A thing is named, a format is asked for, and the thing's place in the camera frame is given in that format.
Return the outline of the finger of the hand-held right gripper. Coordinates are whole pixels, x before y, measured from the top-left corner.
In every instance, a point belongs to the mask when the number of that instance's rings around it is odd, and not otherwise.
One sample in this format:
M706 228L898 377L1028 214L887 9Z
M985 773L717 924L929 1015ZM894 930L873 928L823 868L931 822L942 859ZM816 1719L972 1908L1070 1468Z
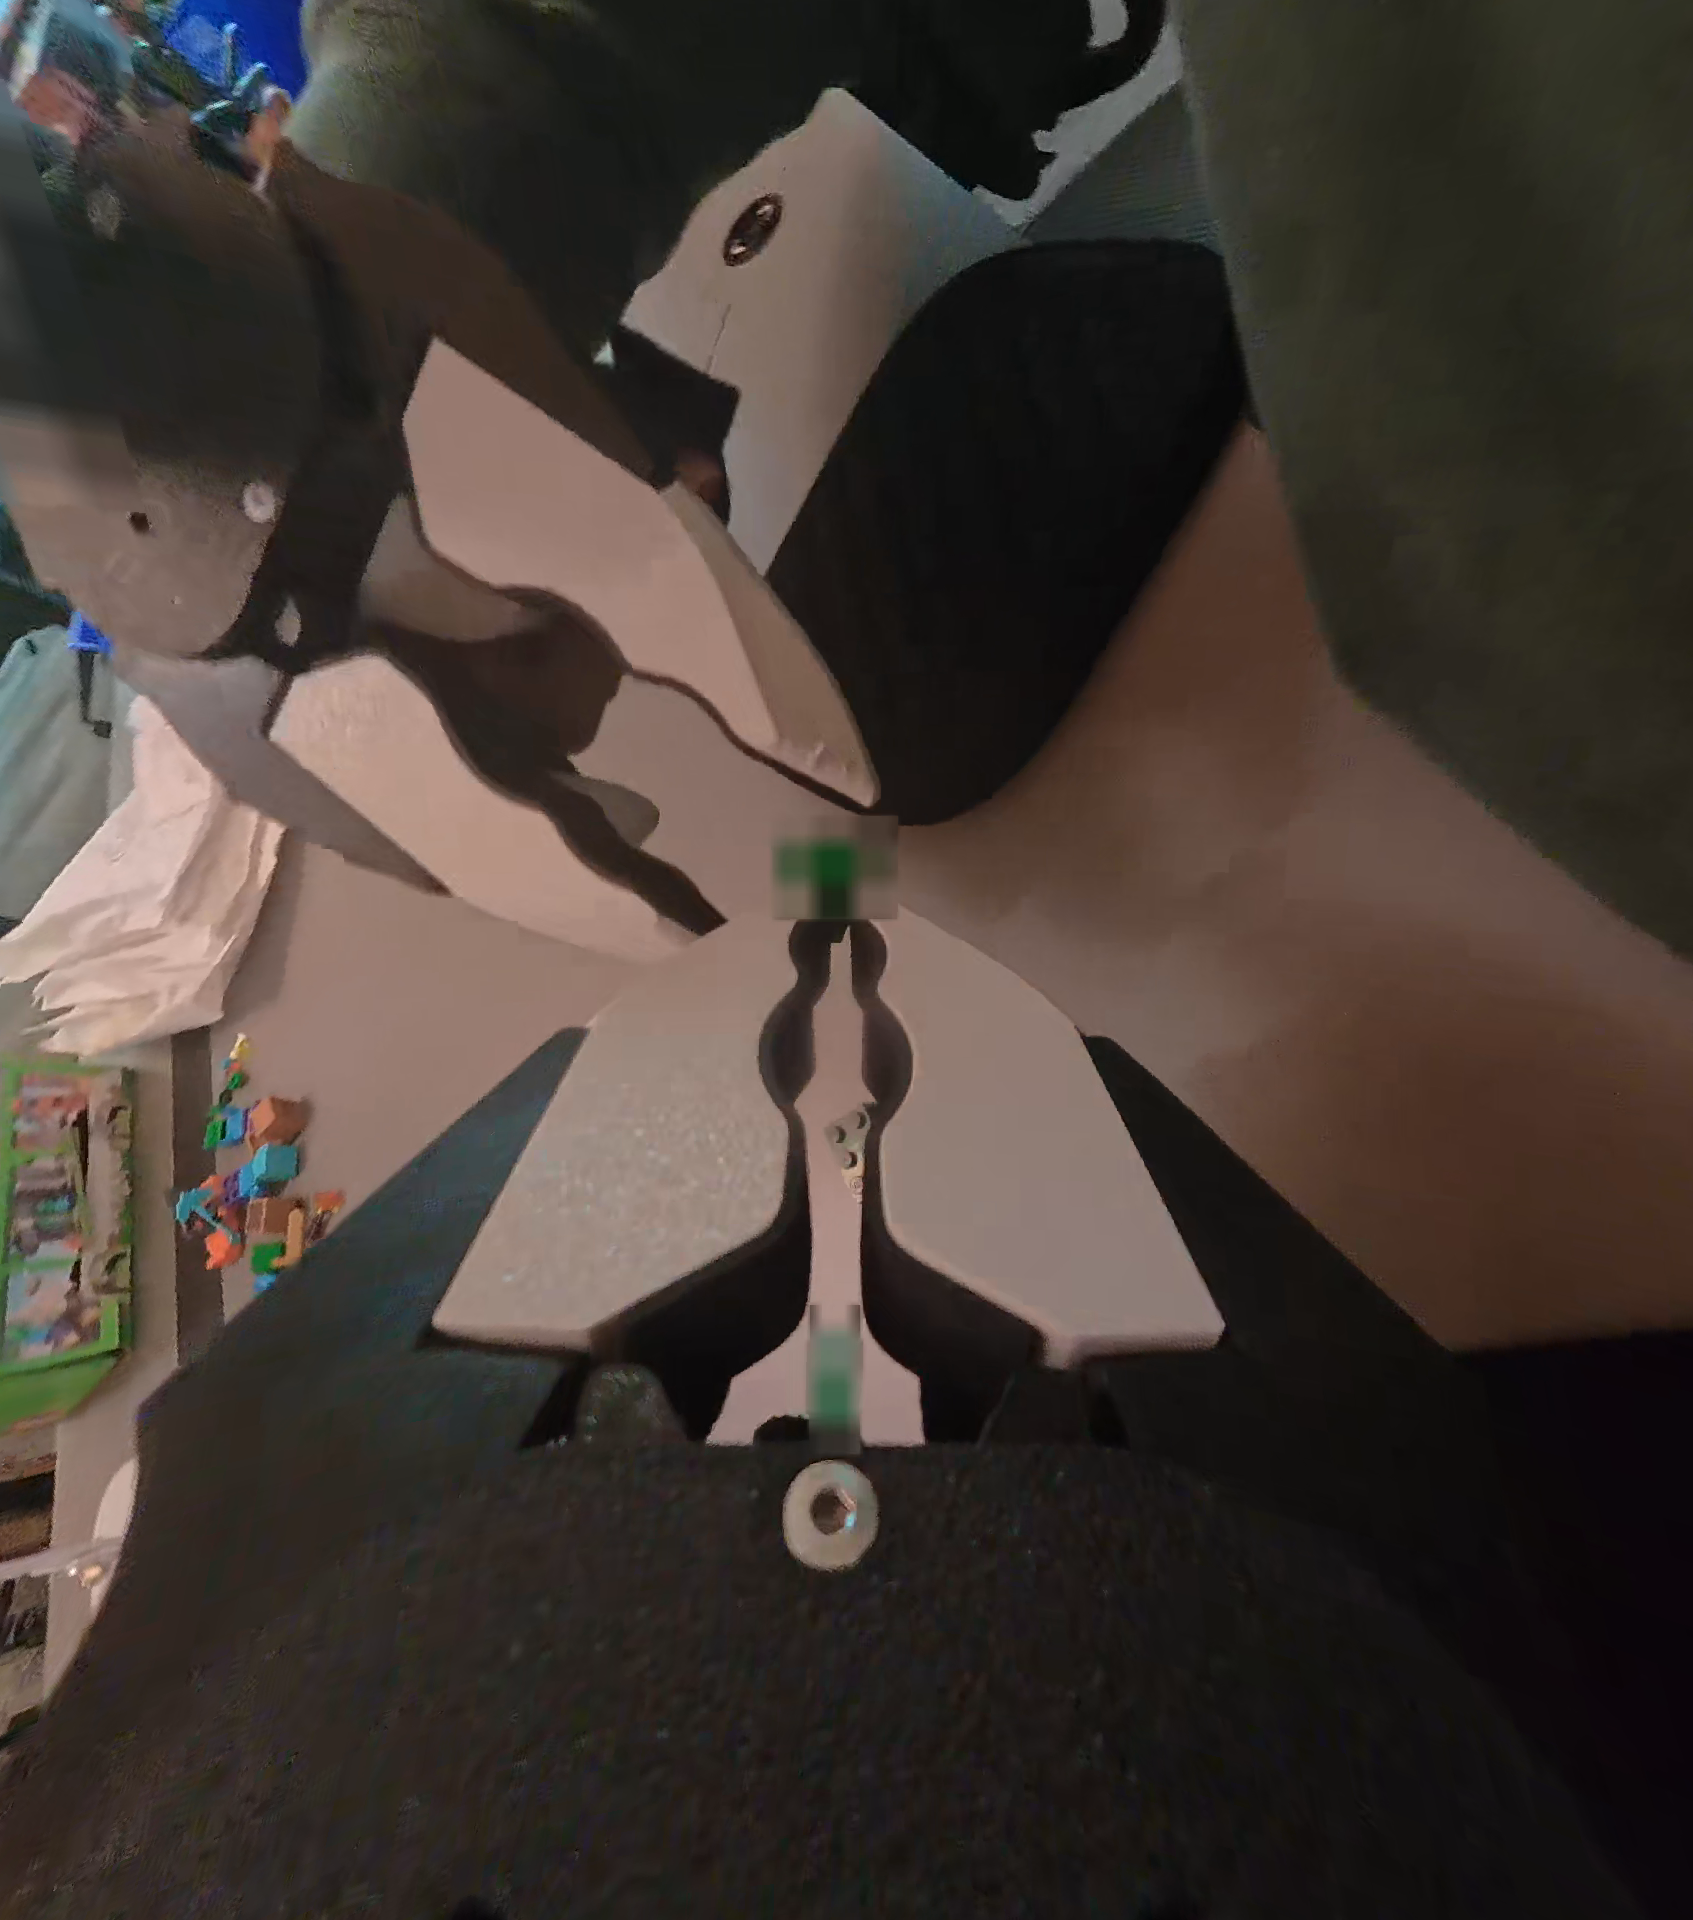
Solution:
M404 448L426 544L496 590L580 613L633 677L675 686L744 752L843 802L879 776L816 645L727 527L433 340Z
M401 669L355 655L298 677L270 739L443 891L550 942L655 961L723 924L645 843L659 810L569 766L529 763L524 793L473 768Z

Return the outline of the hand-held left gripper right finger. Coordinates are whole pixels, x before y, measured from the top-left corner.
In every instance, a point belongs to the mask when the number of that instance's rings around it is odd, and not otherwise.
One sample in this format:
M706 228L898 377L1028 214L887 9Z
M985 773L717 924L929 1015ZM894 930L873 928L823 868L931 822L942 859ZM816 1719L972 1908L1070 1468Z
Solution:
M1225 1318L1084 1037L924 917L855 924L873 1098L860 1301L924 1431L980 1431L1024 1372L1202 1353Z

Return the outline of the grey desk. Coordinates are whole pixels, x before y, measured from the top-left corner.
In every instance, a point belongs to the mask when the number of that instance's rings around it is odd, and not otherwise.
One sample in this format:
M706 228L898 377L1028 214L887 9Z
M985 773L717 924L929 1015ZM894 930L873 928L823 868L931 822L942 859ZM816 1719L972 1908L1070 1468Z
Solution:
M1693 1655L1693 967L1335 677L1239 428L1043 756L914 832L907 906L1116 1039L1444 1346L1626 1670Z

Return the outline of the green toy set box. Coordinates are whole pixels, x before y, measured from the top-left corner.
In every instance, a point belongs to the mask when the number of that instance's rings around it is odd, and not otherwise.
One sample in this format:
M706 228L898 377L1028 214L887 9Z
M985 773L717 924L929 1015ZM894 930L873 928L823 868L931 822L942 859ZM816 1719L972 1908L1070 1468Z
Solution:
M133 1341L127 1067L0 1062L0 1436L49 1427Z

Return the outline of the person's green sweatshirt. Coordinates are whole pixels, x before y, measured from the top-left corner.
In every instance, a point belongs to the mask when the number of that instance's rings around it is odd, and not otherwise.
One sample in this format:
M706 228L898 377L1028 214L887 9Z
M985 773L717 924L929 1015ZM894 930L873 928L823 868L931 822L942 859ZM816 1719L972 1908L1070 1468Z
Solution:
M1693 963L1693 2L1173 21L1338 674Z

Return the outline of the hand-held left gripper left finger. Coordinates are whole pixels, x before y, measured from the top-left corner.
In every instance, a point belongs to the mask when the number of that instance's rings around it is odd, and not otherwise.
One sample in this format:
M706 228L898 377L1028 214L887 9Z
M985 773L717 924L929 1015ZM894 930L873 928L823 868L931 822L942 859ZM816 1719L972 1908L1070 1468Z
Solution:
M585 1028L431 1331L631 1363L691 1437L811 1301L812 925L733 920Z

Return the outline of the pile of colourful toy bricks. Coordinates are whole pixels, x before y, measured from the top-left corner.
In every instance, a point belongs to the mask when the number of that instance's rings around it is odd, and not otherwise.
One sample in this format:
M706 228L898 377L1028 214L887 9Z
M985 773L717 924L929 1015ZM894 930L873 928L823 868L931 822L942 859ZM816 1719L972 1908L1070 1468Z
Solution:
M237 1305L302 1267L348 1197L325 1179L329 1157L311 1140L315 1101L270 1073L245 1031L211 1041L204 1063L201 1116L180 1126L180 1146L193 1154L169 1210L181 1250Z

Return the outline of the pile of white paper bags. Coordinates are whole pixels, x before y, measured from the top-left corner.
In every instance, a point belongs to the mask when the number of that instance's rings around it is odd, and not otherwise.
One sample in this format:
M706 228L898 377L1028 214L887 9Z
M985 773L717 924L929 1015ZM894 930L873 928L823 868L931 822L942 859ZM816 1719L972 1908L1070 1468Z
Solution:
M129 787L0 937L0 988L30 989L41 1048L86 1059L223 1015L284 839L145 695L125 717Z

